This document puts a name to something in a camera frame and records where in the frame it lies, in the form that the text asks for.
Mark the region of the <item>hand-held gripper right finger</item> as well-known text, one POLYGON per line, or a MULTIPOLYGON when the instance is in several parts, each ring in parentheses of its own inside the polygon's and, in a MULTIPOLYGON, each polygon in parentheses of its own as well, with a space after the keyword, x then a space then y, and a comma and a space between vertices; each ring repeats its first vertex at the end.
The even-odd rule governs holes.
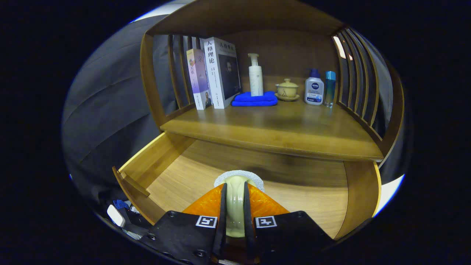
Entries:
POLYGON ((246 258, 255 264, 307 264, 335 244, 304 211, 256 215, 252 198, 259 190, 244 183, 244 234, 246 258))

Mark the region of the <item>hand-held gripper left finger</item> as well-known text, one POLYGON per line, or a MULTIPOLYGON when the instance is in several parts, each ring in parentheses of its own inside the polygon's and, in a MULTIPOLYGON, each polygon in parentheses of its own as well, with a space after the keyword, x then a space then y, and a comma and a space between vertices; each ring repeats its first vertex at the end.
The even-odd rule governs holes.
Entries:
POLYGON ((187 265, 217 263, 226 246, 228 184, 222 183, 182 212, 168 211, 140 243, 187 265))

